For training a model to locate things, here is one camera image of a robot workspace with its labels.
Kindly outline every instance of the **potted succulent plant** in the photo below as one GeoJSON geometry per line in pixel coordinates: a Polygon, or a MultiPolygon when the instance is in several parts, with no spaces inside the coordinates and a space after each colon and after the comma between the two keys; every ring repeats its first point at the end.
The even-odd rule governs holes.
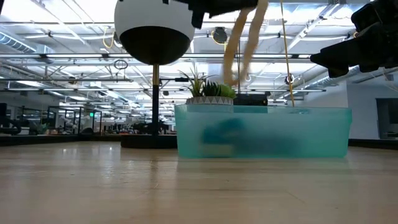
{"type": "Polygon", "coordinates": [[[193,78],[186,73],[179,72],[191,83],[191,86],[187,87],[192,93],[192,98],[187,99],[188,105],[233,105],[236,95],[230,86],[209,82],[207,78],[210,76],[201,76],[197,68],[191,70],[193,78]]]}

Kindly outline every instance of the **rope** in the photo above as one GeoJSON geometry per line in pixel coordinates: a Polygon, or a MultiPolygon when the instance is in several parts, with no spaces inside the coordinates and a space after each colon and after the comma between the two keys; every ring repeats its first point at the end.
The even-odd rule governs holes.
{"type": "Polygon", "coordinates": [[[285,29],[285,19],[284,19],[284,6],[283,0],[280,0],[280,10],[282,11],[282,27],[284,30],[284,45],[285,45],[285,57],[286,57],[286,67],[287,67],[287,77],[289,80],[289,91],[290,91],[290,98],[292,99],[292,106],[295,106],[294,103],[294,94],[293,94],[293,84],[292,84],[292,74],[290,73],[289,68],[289,58],[287,57],[287,41],[286,41],[286,29],[285,29]]]}

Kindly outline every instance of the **green plant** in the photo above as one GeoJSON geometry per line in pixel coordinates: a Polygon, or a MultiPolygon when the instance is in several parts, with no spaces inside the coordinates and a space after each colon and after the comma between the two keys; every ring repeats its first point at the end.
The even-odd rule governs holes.
{"type": "Polygon", "coordinates": [[[191,87],[187,87],[191,93],[193,97],[199,97],[199,96],[203,96],[203,92],[200,90],[202,84],[204,84],[206,82],[206,79],[208,78],[207,76],[202,75],[200,77],[199,73],[198,73],[198,69],[195,67],[193,70],[191,68],[191,72],[193,74],[193,78],[189,77],[189,75],[187,75],[186,73],[180,71],[180,74],[187,77],[189,79],[189,81],[191,82],[191,87]]]}
{"type": "Polygon", "coordinates": [[[180,74],[187,77],[191,86],[186,86],[192,93],[193,97],[201,97],[201,96],[224,96],[229,98],[235,98],[235,91],[228,85],[218,84],[215,82],[206,82],[206,79],[212,77],[214,75],[206,76],[198,73],[198,69],[196,67],[191,68],[191,72],[193,74],[193,78],[189,77],[186,73],[180,71],[180,74]]]}
{"type": "Polygon", "coordinates": [[[229,98],[236,98],[235,90],[232,89],[230,86],[225,84],[220,84],[221,94],[220,96],[229,97],[229,98]]]}
{"type": "Polygon", "coordinates": [[[205,96],[221,96],[221,87],[218,83],[207,82],[203,84],[202,93],[205,96]]]}

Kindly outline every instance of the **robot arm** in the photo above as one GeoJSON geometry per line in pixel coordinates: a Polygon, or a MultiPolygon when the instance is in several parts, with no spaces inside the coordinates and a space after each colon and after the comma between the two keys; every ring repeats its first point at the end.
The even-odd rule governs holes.
{"type": "Polygon", "coordinates": [[[356,27],[354,38],[312,55],[311,61],[326,67],[330,78],[348,73],[359,65],[361,72],[379,67],[398,67],[398,4],[396,0],[375,0],[351,16],[356,27]]]}
{"type": "Polygon", "coordinates": [[[234,12],[245,8],[255,8],[258,0],[174,0],[188,4],[188,9],[193,11],[192,25],[201,29],[203,18],[207,12],[210,18],[228,12],[234,12]]]}

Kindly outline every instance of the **beige cable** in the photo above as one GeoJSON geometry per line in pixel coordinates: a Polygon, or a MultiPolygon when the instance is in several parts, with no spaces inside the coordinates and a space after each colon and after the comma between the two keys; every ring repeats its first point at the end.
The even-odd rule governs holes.
{"type": "Polygon", "coordinates": [[[229,38],[228,44],[224,53],[224,83],[233,86],[234,80],[232,76],[232,65],[234,62],[235,50],[238,48],[239,41],[242,35],[242,31],[246,20],[248,19],[248,14],[251,9],[243,9],[238,18],[236,19],[235,25],[232,29],[231,37],[229,38]]]}
{"type": "Polygon", "coordinates": [[[259,43],[259,33],[264,22],[264,16],[268,8],[268,0],[259,0],[257,4],[256,13],[254,19],[251,22],[249,30],[249,40],[246,44],[243,58],[243,67],[237,80],[233,80],[232,65],[234,60],[235,50],[238,48],[238,44],[242,35],[243,27],[248,18],[248,14],[253,9],[243,9],[236,19],[235,26],[232,30],[231,37],[229,39],[225,55],[224,55],[224,83],[229,86],[235,86],[239,81],[244,81],[248,73],[249,64],[252,59],[252,55],[257,48],[259,43]]]}
{"type": "Polygon", "coordinates": [[[282,27],[284,30],[284,45],[285,45],[286,67],[287,67],[287,80],[289,81],[290,98],[292,100],[292,106],[294,107],[295,103],[294,103],[294,94],[293,94],[293,80],[292,80],[292,74],[290,73],[290,68],[289,68],[289,57],[287,55],[288,49],[287,49],[287,41],[286,41],[286,28],[285,28],[283,0],[280,0],[280,11],[282,13],[282,27]]]}

